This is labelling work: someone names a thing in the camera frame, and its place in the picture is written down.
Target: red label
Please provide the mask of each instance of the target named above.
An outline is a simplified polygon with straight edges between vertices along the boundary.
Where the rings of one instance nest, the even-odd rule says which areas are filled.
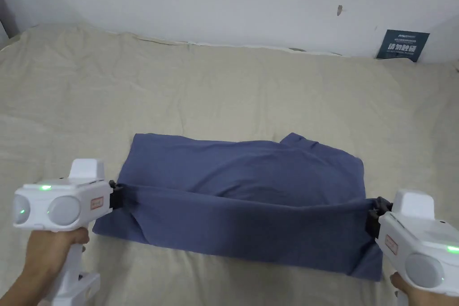
[[[102,197],[98,197],[98,198],[93,198],[91,200],[91,210],[94,210],[94,209],[97,209],[97,208],[100,208],[104,205],[104,198],[103,196]]]
[[[397,255],[398,252],[398,245],[396,242],[394,242],[394,239],[389,237],[387,234],[385,236],[385,245],[394,253],[394,255]]]

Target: human hand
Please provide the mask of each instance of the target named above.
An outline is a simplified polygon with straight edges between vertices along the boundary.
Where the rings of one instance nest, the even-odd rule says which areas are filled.
[[[39,276],[42,288],[48,291],[65,263],[70,246],[88,242],[86,228],[69,232],[33,231],[27,243],[22,275]]]
[[[35,306],[50,291],[70,246],[89,242],[86,228],[70,232],[33,231],[22,274],[0,299],[0,306]]]
[[[459,306],[459,297],[417,289],[405,282],[398,272],[390,276],[390,282],[407,295],[409,306]]]

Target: black clamp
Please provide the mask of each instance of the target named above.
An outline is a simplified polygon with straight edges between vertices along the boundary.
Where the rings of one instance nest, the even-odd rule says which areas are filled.
[[[110,208],[113,208],[113,210],[121,208],[123,186],[115,183],[115,181],[109,181],[108,184],[113,189],[113,192],[110,194]]]
[[[379,230],[381,225],[379,223],[379,217],[384,215],[388,211],[392,211],[392,206],[387,199],[378,197],[374,200],[372,209],[368,211],[367,221],[365,224],[365,231],[372,237],[379,237]]]

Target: mattress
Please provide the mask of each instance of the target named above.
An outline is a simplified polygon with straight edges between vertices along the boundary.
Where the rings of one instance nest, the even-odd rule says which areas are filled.
[[[28,233],[14,191],[69,173],[78,157],[116,179],[135,133],[274,140],[291,132],[360,157],[369,197],[435,198],[459,227],[459,63],[415,64],[210,47],[42,25],[0,52],[0,293],[21,271]],[[381,283],[342,274],[127,242],[91,233],[94,305],[392,305]]]

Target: blue t-shirt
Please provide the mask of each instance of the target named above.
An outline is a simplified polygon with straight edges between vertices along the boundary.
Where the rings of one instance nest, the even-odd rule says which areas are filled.
[[[93,231],[140,243],[379,281],[362,161],[297,134],[200,141],[136,134],[124,205]]]

